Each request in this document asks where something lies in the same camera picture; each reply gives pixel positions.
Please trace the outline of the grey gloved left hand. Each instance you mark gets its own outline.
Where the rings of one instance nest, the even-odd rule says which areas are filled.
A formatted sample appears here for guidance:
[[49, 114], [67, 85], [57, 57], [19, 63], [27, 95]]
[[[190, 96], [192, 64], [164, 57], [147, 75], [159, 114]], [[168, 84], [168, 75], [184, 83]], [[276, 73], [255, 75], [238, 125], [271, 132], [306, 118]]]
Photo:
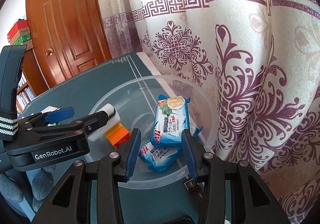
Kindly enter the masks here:
[[1, 174], [1, 195], [15, 207], [26, 199], [37, 212], [53, 189], [55, 169], [53, 164], [27, 172], [12, 169]]

